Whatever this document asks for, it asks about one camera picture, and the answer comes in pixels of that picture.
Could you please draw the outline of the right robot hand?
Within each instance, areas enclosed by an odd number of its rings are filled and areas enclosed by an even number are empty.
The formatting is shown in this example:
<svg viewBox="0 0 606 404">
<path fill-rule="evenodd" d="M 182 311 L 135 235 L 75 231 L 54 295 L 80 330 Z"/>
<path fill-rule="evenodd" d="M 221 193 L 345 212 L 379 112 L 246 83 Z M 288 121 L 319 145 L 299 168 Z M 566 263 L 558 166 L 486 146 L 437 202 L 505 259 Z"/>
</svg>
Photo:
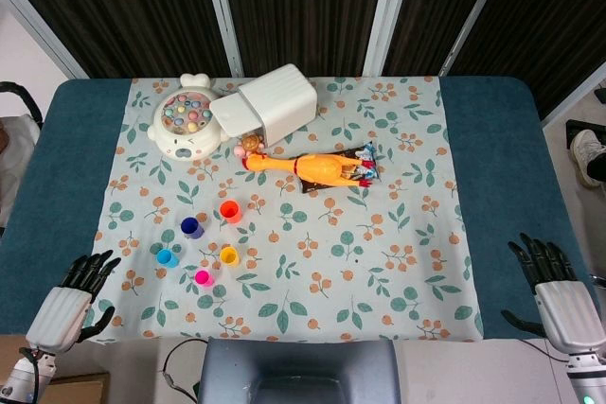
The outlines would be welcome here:
<svg viewBox="0 0 606 404">
<path fill-rule="evenodd" d="M 564 354 L 596 353 L 605 347 L 605 330 L 585 284 L 578 280 L 566 253 L 555 243 L 543 243 L 522 233 L 522 245 L 508 248 L 520 263 L 541 320 L 525 321 L 510 310 L 502 316 L 520 331 L 547 338 Z"/>
</svg>

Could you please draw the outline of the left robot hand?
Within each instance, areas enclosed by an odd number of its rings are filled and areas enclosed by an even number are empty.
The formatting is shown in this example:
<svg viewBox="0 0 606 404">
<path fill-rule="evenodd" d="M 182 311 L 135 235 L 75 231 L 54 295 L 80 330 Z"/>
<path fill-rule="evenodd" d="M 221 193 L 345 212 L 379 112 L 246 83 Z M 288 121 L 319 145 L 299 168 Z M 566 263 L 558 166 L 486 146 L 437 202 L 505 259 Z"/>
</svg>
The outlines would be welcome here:
<svg viewBox="0 0 606 404">
<path fill-rule="evenodd" d="M 98 294 L 120 261 L 112 250 L 74 260 L 34 317 L 26 334 L 29 347 L 57 356 L 100 334 L 114 318 L 113 305 L 102 311 L 95 324 L 87 326 L 85 321 L 92 316 Z"/>
</svg>

